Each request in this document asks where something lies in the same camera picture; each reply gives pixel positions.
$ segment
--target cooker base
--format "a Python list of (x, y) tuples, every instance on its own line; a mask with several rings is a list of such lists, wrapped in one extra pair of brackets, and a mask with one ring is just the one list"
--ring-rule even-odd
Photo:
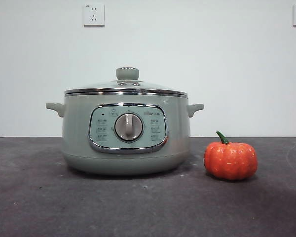
[(187, 159), (189, 152), (152, 158), (87, 158), (64, 154), (67, 164), (75, 169), (103, 175), (139, 175), (173, 169)]

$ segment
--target glass lid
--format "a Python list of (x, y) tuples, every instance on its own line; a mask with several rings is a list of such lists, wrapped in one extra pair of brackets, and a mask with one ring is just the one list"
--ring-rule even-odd
[(92, 84), (86, 87), (66, 90), (66, 95), (83, 94), (142, 94), (142, 95), (171, 95), (187, 97), (181, 91), (172, 90), (165, 86), (138, 80), (139, 70), (132, 67), (116, 69), (117, 80)]

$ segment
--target pot handle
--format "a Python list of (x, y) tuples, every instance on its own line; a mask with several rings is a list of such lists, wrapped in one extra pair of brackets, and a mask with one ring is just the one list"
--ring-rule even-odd
[(54, 110), (58, 113), (58, 116), (63, 118), (65, 113), (65, 105), (60, 103), (46, 103), (46, 108)]
[(204, 104), (188, 105), (187, 106), (188, 116), (191, 118), (191, 117), (193, 117), (193, 115), (196, 111), (199, 111), (202, 109), (204, 109)]

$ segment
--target lid knob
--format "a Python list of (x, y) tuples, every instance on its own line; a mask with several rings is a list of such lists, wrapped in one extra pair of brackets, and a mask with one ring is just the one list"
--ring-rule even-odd
[(119, 80), (138, 80), (139, 70), (131, 67), (118, 68), (116, 69), (116, 77)]

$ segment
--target stainless steel rim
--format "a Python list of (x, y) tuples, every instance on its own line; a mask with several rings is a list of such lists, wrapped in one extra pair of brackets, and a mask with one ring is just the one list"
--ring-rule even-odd
[(188, 98), (187, 93), (172, 90), (149, 90), (149, 89), (121, 89), (121, 88), (98, 88), (98, 89), (76, 89), (65, 91), (66, 96), (75, 95), (157, 95), (175, 96)]

